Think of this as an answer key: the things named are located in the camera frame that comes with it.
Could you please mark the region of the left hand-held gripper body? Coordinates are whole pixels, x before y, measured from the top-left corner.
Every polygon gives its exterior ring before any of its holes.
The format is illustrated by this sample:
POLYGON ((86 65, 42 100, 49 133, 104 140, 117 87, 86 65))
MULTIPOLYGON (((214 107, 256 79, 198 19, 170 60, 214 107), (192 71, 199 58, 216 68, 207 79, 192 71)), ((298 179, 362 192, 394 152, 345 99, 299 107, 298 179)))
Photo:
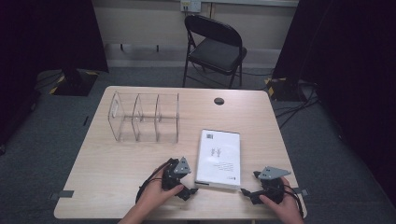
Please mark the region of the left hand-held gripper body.
POLYGON ((162 188, 173 189, 181 184, 180 179, 188 175, 191 168, 188 165, 187 159, 169 159, 163 169, 162 188))

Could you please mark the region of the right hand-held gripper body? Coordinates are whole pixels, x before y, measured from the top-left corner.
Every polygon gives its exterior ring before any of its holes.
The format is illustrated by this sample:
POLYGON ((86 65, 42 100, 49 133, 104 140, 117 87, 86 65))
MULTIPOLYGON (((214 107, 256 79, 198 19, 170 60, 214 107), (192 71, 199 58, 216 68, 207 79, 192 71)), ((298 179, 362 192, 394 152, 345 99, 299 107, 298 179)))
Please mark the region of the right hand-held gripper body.
POLYGON ((266 166, 262 171, 254 171, 253 174, 262 183, 262 190, 255 191, 252 194, 265 195, 275 203, 283 201, 285 191, 282 176, 290 175, 290 171, 266 166))

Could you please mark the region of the white book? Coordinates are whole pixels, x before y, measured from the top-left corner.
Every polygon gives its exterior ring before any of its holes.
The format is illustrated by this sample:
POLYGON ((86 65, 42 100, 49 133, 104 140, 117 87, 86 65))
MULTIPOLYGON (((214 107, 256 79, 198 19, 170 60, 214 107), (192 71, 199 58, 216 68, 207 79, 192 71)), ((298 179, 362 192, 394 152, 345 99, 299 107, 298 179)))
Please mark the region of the white book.
POLYGON ((221 189, 241 185, 240 134, 202 130, 195 183, 221 189))

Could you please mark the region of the clear acrylic book rack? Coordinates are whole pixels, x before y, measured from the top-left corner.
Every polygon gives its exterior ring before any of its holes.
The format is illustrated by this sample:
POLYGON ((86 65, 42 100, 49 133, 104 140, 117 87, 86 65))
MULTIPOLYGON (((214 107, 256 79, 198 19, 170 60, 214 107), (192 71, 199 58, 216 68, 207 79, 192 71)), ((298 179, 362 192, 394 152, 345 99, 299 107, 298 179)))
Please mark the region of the clear acrylic book rack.
POLYGON ((107 120, 118 142, 178 142, 178 93, 115 91, 107 120))

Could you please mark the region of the person's left hand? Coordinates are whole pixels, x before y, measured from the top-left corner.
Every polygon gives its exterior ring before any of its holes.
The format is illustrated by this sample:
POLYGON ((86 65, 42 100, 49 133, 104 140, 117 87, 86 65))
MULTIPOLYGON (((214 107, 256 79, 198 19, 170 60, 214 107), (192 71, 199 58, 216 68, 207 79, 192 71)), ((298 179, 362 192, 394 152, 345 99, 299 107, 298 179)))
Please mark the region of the person's left hand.
POLYGON ((147 216, 170 198, 176 196, 183 189, 183 185, 177 185, 172 189, 162 188, 163 169, 157 170, 154 177, 150 179, 135 206, 139 215, 147 216))

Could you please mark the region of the person's right hand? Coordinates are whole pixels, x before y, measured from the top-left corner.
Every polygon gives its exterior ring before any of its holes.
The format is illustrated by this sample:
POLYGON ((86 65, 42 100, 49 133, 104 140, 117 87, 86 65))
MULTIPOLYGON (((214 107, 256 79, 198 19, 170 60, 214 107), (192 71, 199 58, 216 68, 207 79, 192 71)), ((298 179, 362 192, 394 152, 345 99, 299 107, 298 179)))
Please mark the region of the person's right hand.
POLYGON ((282 177, 281 180, 285 185, 286 191, 283 194, 283 201, 281 203, 275 203, 265 195, 261 195, 260 199, 277 215, 279 219, 287 214, 300 215, 298 204, 293 197, 292 190, 290 189, 290 182, 285 177, 282 177))

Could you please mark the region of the black stand base yellow tape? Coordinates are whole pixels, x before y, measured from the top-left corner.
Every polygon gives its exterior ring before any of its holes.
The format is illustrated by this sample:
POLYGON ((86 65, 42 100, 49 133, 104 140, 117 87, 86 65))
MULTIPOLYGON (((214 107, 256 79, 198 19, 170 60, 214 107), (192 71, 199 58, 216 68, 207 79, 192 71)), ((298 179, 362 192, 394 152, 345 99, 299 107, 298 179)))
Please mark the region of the black stand base yellow tape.
POLYGON ((49 70, 37 76, 35 90, 52 95, 88 96, 97 78, 95 71, 49 70))
POLYGON ((298 102, 300 100, 297 86, 287 78, 267 78, 264 80, 268 94, 274 101, 298 102))

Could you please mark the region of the black curtain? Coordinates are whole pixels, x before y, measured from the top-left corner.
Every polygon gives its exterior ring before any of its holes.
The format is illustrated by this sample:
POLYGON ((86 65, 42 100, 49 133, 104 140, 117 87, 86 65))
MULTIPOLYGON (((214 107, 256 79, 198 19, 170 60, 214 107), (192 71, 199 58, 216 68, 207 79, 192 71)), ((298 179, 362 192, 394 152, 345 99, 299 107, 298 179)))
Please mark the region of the black curtain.
POLYGON ((274 76, 317 84, 396 206, 396 0, 299 0, 274 76))
POLYGON ((92 0, 0 0, 0 146, 29 113, 48 70, 108 70, 92 0))

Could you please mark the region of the black folding chair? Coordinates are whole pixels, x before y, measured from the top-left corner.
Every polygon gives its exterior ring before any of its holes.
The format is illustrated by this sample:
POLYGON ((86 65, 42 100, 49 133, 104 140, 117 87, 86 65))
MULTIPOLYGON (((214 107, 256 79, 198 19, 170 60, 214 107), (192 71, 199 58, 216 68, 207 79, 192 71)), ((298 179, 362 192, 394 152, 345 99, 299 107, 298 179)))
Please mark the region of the black folding chair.
POLYGON ((229 24, 201 15, 189 15, 184 19, 187 30, 187 53, 184 66, 183 86, 186 85, 189 63, 201 65, 203 71, 210 69, 230 77, 228 88, 235 77, 242 85, 242 64, 248 50, 238 32, 229 24))

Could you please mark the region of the white wall socket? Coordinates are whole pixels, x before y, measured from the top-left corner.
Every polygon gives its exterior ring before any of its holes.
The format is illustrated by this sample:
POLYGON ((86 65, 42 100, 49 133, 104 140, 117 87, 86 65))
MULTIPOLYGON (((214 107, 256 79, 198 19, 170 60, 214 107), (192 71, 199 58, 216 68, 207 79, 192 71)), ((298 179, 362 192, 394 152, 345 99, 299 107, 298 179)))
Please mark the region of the white wall socket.
POLYGON ((199 13, 202 9, 202 2, 200 0, 180 0, 181 12, 199 13))

